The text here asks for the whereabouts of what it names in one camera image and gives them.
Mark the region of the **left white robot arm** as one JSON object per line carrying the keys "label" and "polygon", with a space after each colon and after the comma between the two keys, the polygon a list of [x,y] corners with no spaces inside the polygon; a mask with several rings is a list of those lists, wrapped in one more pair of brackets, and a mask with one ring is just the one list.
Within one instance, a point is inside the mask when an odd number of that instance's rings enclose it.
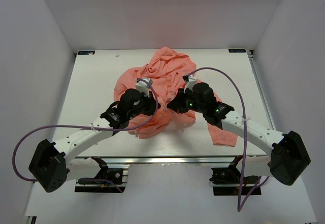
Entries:
{"label": "left white robot arm", "polygon": [[97,183],[108,181],[108,166],[98,156],[79,158],[79,154],[104,139],[128,129],[139,115],[153,118],[160,107],[157,94],[127,89],[93,123],[55,142],[41,141],[29,164],[29,171],[51,193],[66,181],[81,179]]}

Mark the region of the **salmon pink jacket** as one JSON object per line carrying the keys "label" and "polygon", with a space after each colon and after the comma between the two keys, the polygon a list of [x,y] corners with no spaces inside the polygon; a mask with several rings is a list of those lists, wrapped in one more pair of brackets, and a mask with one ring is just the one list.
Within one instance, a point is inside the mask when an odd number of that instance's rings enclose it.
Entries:
{"label": "salmon pink jacket", "polygon": [[152,86],[161,105],[149,123],[128,133],[140,139],[149,139],[163,132],[168,125],[174,125],[178,129],[193,125],[196,121],[193,111],[177,114],[167,108],[167,103],[175,98],[178,89],[185,86],[182,76],[196,68],[197,65],[188,55],[163,47],[155,52],[149,63],[126,70],[116,82],[114,100],[119,100],[128,88],[135,88],[137,78],[147,77],[152,79]]}

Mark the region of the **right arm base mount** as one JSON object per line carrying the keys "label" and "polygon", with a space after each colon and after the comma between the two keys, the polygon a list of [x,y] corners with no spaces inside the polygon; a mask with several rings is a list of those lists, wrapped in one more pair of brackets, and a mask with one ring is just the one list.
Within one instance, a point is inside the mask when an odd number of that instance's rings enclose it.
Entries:
{"label": "right arm base mount", "polygon": [[[211,168],[212,174],[209,181],[212,183],[214,196],[237,196],[240,186],[240,170],[236,168],[239,160],[242,156],[237,156],[227,167],[214,167]],[[246,196],[252,189],[257,176],[244,177],[242,195]],[[252,191],[251,195],[260,196],[262,191],[260,187],[257,187]]]}

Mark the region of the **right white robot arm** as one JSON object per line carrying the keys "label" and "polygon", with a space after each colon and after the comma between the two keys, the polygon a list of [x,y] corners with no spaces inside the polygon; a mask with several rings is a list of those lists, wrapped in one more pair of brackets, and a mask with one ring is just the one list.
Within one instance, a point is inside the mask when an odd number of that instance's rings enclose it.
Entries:
{"label": "right white robot arm", "polygon": [[192,89],[179,89],[167,108],[176,113],[202,113],[209,125],[246,138],[265,153],[264,156],[238,156],[233,160],[229,176],[236,183],[249,176],[269,176],[291,186],[311,163],[298,133],[285,134],[252,120],[245,121],[233,107],[217,101],[207,83],[197,83]]}

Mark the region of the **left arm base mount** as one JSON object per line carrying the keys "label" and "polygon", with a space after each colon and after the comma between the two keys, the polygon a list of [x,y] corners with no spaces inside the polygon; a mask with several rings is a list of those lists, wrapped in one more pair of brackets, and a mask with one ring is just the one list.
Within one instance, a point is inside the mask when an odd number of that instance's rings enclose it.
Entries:
{"label": "left arm base mount", "polygon": [[98,156],[78,159],[76,193],[117,193],[125,191],[128,166],[105,162]]}

